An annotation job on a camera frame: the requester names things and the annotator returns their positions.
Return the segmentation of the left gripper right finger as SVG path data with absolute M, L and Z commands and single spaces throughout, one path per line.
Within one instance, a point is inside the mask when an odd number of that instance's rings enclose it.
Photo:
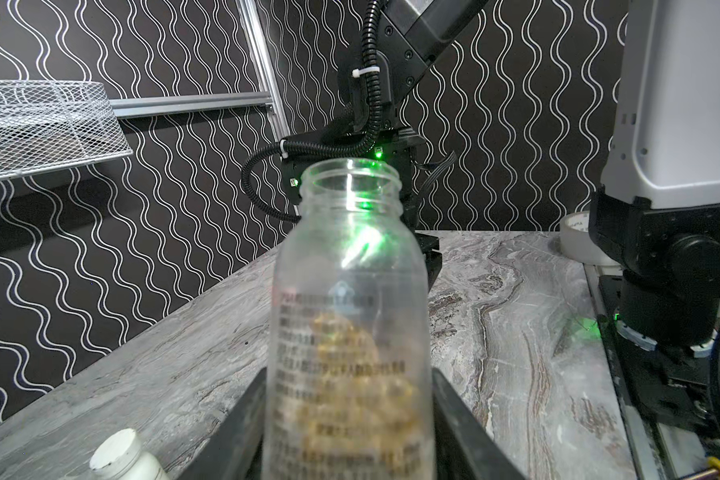
M 437 368 L 432 391 L 436 479 L 524 479 Z

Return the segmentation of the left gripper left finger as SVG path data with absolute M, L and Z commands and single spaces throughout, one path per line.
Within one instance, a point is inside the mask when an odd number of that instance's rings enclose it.
M 178 478 L 261 479 L 265 407 L 263 368 Z

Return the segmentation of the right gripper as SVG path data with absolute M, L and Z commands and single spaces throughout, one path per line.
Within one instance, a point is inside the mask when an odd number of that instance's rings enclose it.
M 414 236 L 424 257 L 428 289 L 431 290 L 443 265 L 443 257 L 440 252 L 440 239 L 437 236 L 420 232 L 415 232 Z

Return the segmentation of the white pill bottle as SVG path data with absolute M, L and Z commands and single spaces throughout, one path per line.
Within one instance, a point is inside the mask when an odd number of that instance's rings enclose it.
M 86 474 L 66 474 L 63 479 L 168 480 L 158 459 L 150 453 L 133 428 L 109 436 L 94 451 Z

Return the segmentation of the small amber glass vial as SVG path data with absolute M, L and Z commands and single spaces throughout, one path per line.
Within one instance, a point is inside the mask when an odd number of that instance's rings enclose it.
M 302 176 L 300 221 L 275 262 L 261 475 L 436 475 L 428 274 L 381 161 Z

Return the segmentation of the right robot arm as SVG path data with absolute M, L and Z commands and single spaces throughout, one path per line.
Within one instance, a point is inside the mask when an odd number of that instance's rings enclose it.
M 256 152 L 313 163 L 362 156 L 396 107 L 478 14 L 479 1 L 372 1 L 339 75 L 348 115 Z M 613 145 L 589 235 L 624 270 L 618 327 L 653 345 L 708 341 L 720 300 L 720 1 L 634 1 Z

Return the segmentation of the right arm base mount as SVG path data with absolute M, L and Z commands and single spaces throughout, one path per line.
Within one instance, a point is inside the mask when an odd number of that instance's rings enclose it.
M 720 439 L 720 276 L 664 289 L 626 272 L 598 290 L 601 331 L 639 414 Z

